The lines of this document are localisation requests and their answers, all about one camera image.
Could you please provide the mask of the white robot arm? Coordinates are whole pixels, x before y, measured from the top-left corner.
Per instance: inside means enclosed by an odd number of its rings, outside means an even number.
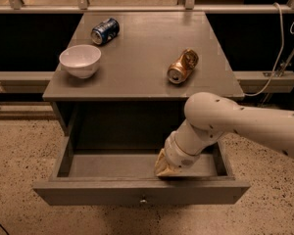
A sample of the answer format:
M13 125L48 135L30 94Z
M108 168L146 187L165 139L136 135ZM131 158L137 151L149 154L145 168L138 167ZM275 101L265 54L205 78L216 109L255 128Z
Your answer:
M184 105L185 120L165 141L155 175L175 176L194 166L202 151L235 133L294 159L294 111L241 106L200 92Z

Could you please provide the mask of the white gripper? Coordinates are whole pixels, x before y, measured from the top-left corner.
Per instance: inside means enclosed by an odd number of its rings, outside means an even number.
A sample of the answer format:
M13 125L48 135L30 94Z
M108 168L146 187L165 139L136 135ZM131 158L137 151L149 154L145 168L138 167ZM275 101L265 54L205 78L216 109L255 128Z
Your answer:
M174 176L182 172L183 168L191 168L199 156L191 156L183 152L175 141L175 131L165 142L154 166L154 173L158 177Z

